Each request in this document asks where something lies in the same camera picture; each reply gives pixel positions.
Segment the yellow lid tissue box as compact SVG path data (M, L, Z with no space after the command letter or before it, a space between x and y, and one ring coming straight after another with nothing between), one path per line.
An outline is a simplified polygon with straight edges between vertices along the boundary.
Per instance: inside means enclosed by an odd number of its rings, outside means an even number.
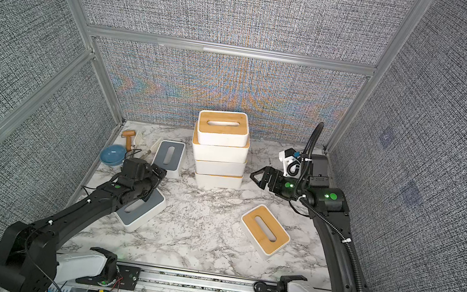
M196 160L196 173L202 175L242 177L244 175L246 162L216 162Z

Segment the grey lid tissue box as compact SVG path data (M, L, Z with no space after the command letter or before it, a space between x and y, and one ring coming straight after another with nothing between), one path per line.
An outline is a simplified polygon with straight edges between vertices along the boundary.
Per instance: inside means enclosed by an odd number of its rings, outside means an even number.
M185 148L185 143L163 140L158 147L153 164L166 170L167 178L179 179Z
M159 215L167 207L165 196L154 190L147 201L137 200L133 204L124 206L115 213L117 219L128 232L135 232Z

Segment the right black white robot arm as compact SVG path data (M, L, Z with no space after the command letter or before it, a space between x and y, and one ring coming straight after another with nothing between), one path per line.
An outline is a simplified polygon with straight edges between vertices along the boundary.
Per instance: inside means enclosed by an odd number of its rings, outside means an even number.
M299 203L316 228L324 251L332 292L371 292L361 270L351 234L346 197L330 186L328 159L293 149L281 152L283 168L272 166L254 171L250 178L289 203ZM315 292L297 276L282 277L279 292Z

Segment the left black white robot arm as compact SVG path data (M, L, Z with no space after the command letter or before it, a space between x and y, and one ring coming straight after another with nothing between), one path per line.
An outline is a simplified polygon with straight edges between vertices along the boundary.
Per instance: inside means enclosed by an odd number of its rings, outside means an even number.
M141 158L124 161L122 170L73 205L24 224L15 222L0 239L0 287L9 292L47 292L56 282L57 251L101 217L137 200L148 200L167 171Z

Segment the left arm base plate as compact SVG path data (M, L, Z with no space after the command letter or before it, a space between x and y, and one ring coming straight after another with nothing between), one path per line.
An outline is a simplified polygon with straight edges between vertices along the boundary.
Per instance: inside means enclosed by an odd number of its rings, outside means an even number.
M100 274L87 276L74 281L79 284L100 286L109 290L110 288L134 291L141 273L140 267L106 264Z

